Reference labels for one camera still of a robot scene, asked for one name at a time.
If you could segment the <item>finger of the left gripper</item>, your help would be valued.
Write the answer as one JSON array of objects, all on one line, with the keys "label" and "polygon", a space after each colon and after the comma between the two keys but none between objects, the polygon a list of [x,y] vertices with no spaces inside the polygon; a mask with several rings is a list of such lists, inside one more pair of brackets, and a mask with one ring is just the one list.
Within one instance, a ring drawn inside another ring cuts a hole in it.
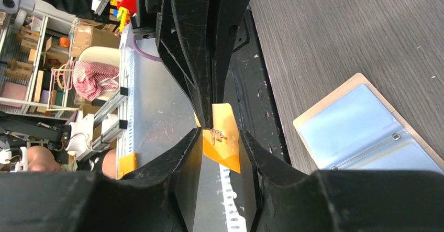
[{"label": "finger of the left gripper", "polygon": [[210,0],[161,0],[159,56],[190,100],[202,128],[213,126],[207,19]]},{"label": "finger of the left gripper", "polygon": [[237,32],[250,0],[212,0],[212,102],[224,98],[225,79]]}]

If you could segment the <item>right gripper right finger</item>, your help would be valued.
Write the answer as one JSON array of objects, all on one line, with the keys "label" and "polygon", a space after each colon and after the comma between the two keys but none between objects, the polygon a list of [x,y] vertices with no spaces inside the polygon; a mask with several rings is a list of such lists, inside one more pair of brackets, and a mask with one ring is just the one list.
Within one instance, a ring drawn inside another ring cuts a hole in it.
[{"label": "right gripper right finger", "polygon": [[305,174],[239,138],[248,231],[443,231],[443,175],[318,170]]}]

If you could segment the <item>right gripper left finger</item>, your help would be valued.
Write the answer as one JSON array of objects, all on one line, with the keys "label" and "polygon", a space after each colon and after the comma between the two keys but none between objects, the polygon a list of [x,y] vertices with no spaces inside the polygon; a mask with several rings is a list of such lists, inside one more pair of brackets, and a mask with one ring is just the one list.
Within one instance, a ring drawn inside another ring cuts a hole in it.
[{"label": "right gripper left finger", "polygon": [[2,173],[1,231],[192,231],[202,129],[120,180],[96,172]]}]

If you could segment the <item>gold credit card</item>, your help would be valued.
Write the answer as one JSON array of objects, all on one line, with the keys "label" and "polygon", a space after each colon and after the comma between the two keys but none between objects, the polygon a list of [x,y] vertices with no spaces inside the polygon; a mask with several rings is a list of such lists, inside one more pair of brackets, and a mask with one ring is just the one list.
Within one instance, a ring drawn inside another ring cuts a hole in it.
[{"label": "gold credit card", "polygon": [[228,169],[240,173],[239,136],[232,106],[213,104],[213,128],[203,129],[197,144],[203,155]]}]

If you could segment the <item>beige card holder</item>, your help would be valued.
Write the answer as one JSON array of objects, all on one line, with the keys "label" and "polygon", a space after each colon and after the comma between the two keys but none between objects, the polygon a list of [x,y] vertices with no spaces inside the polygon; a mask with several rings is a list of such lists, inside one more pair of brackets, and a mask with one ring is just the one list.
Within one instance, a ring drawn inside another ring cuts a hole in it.
[{"label": "beige card holder", "polygon": [[322,170],[422,170],[443,160],[361,73],[293,120]]}]

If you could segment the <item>perforated metal rail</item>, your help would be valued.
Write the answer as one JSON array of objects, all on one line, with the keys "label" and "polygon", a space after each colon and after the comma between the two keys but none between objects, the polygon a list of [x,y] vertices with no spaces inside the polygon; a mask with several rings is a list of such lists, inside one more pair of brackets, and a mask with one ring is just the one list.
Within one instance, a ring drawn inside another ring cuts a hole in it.
[{"label": "perforated metal rail", "polygon": [[219,165],[220,182],[223,195],[223,206],[225,209],[226,225],[228,232],[246,232],[246,221],[239,215],[235,206],[237,194],[233,191],[230,180],[230,169]]}]

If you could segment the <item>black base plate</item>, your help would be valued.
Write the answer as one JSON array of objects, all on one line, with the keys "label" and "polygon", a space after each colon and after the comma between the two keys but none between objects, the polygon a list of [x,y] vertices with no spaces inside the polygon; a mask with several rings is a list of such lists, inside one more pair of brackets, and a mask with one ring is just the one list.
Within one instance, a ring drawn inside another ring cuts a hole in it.
[{"label": "black base plate", "polygon": [[236,123],[280,160],[290,163],[271,82],[253,14],[247,8],[226,76],[224,101],[230,103]]}]

